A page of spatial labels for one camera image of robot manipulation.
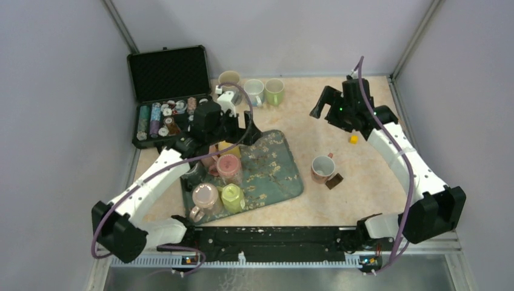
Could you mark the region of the white and blue mug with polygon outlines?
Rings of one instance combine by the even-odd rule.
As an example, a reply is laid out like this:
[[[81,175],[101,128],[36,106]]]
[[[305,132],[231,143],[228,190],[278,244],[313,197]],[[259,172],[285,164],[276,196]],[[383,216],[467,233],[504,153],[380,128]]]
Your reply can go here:
[[[264,83],[258,79],[249,79],[244,83],[244,91],[250,98],[251,105],[262,107],[264,103]]]

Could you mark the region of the red-bottomed glass mug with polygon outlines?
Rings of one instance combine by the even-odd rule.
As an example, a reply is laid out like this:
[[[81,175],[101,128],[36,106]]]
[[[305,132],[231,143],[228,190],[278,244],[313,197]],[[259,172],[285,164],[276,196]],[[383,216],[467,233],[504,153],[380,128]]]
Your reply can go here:
[[[240,185],[243,179],[241,160],[233,154],[222,155],[209,167],[209,174],[220,177],[224,184]]]

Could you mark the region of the light green mug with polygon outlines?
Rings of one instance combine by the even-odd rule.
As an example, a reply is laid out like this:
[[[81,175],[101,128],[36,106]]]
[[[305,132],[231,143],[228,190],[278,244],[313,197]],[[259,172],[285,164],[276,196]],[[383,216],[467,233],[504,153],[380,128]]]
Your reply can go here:
[[[265,98],[268,104],[279,106],[285,95],[285,85],[281,79],[269,79],[265,82]]]

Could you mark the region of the cream patterned mug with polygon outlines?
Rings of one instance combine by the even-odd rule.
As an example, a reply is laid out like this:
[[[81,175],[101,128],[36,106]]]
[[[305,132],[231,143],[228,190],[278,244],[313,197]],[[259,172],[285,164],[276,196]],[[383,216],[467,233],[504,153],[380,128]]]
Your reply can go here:
[[[239,73],[236,71],[233,71],[233,70],[224,71],[218,77],[219,84],[229,82],[229,83],[234,83],[234,84],[240,85],[240,81],[241,80],[240,80]],[[221,86],[221,90],[223,93],[225,93],[227,91],[233,92],[234,97],[232,99],[232,103],[234,103],[234,105],[240,105],[240,103],[242,101],[242,96],[241,96],[241,91],[239,88],[237,88],[233,85],[224,85],[224,86]]]

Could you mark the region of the terracotta upside-down mug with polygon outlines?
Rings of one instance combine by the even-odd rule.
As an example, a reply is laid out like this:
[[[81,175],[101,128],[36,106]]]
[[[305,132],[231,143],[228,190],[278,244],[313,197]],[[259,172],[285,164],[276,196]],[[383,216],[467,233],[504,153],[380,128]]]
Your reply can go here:
[[[314,182],[324,184],[334,174],[336,164],[333,160],[333,153],[320,155],[313,159],[311,163],[311,177]]]

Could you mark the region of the lime green faceted mug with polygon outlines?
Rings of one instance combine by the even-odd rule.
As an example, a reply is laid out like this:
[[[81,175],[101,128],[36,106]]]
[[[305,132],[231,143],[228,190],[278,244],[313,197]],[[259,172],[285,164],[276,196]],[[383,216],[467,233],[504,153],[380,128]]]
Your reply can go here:
[[[221,199],[225,209],[230,213],[239,213],[245,209],[244,192],[235,184],[223,187]]]

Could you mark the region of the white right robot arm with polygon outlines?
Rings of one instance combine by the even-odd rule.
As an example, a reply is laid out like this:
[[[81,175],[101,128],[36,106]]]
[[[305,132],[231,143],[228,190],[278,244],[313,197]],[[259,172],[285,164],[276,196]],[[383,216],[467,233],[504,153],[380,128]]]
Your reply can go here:
[[[402,213],[372,215],[357,222],[357,245],[371,250],[381,238],[400,233],[417,244],[456,229],[466,202],[459,186],[450,187],[424,162],[404,134],[397,116],[386,105],[374,105],[366,79],[348,79],[342,89],[325,86],[310,116],[349,133],[356,131],[382,156],[402,185],[409,209]]]

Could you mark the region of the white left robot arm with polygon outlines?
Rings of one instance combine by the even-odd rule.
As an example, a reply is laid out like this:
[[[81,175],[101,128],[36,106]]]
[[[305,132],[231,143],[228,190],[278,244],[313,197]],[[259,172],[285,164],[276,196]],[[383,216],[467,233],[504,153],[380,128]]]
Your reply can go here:
[[[190,129],[166,139],[157,160],[136,182],[110,202],[99,201],[93,206],[92,257],[103,259],[114,255],[129,263],[148,247],[173,244],[179,250],[190,249],[194,234],[180,220],[144,222],[143,218],[194,162],[214,156],[210,146],[220,141],[227,141],[233,147],[254,144],[262,132],[253,121],[253,109],[245,111],[244,119],[245,126],[241,128],[235,111],[223,110],[214,101],[201,104]]]

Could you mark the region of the yellow upside-down mug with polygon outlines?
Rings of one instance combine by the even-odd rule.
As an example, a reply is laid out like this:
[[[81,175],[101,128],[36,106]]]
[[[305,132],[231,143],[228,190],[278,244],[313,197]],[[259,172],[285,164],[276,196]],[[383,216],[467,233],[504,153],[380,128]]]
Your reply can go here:
[[[226,141],[221,141],[218,143],[218,150],[221,152],[220,156],[235,155],[237,158],[241,157],[241,151],[239,146],[233,146],[233,144]]]

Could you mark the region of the pink upside-down mug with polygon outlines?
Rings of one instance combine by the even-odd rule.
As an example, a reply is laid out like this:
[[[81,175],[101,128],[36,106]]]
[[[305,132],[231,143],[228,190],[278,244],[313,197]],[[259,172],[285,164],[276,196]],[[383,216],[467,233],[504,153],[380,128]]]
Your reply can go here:
[[[211,146],[209,147],[209,152],[208,152],[208,154],[212,154],[212,153],[214,153],[215,155],[213,155],[213,156],[209,156],[209,157],[207,157],[207,158],[203,158],[203,159],[201,160],[201,162],[202,162],[202,164],[204,165],[204,167],[209,168],[209,167],[211,167],[211,166],[215,166],[215,165],[216,165],[217,160],[218,160],[218,158],[219,158],[219,155],[217,154],[217,152],[218,152],[217,145],[211,145]]]

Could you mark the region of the black upside-down mug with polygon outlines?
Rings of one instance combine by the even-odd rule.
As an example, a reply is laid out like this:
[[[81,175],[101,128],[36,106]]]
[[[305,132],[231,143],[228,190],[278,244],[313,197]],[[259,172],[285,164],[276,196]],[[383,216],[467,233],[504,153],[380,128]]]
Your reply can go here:
[[[188,172],[181,176],[181,185],[186,191],[190,192],[203,182],[206,174],[207,171],[203,163],[198,161]]]

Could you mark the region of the teal floral serving tray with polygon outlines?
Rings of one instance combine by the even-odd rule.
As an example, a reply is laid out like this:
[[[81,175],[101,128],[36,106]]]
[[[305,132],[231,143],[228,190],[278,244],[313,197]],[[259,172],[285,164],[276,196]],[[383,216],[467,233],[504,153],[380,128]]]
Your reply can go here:
[[[260,209],[299,196],[304,185],[285,134],[280,130],[268,130],[262,133],[253,145],[239,146],[243,179],[240,188],[244,192],[245,209],[239,213],[230,213],[225,208],[218,215],[205,216],[195,225],[216,221],[233,215],[239,215]],[[203,182],[223,187],[220,177],[206,174]],[[185,207],[185,217],[189,217],[194,206],[192,191],[186,191],[181,185]]]

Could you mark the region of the dark brown wooden block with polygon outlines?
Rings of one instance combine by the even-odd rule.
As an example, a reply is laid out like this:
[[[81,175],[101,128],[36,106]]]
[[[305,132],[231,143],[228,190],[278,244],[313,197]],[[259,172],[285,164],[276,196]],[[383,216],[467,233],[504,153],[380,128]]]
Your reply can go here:
[[[328,189],[332,190],[338,184],[340,184],[343,180],[344,180],[344,178],[342,177],[342,175],[340,173],[337,173],[337,174],[333,175],[330,179],[328,179],[325,182],[325,185],[327,186]]]

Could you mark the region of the black poker chip case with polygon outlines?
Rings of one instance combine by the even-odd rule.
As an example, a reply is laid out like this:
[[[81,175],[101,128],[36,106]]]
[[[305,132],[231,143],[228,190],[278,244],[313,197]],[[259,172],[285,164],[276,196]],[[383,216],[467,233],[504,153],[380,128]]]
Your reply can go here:
[[[161,147],[192,123],[187,101],[210,99],[212,91],[204,46],[164,48],[127,56],[136,121],[132,144],[137,149]]]

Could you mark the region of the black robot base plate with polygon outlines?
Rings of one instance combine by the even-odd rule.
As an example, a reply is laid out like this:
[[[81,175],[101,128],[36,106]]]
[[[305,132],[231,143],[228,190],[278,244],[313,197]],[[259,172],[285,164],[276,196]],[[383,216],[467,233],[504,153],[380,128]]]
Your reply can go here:
[[[321,263],[390,251],[393,240],[367,239],[354,227],[191,227],[178,246],[204,252],[208,262],[235,261],[242,253],[251,263]]]

